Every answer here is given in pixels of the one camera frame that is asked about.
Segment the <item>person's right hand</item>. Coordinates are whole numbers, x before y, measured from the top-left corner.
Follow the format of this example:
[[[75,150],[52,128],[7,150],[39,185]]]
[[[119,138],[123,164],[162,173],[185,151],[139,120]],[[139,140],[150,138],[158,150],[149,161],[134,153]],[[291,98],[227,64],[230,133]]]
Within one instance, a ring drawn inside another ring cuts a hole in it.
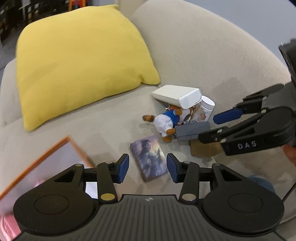
[[[287,156],[287,158],[296,165],[296,147],[291,147],[289,145],[282,146],[282,150]]]

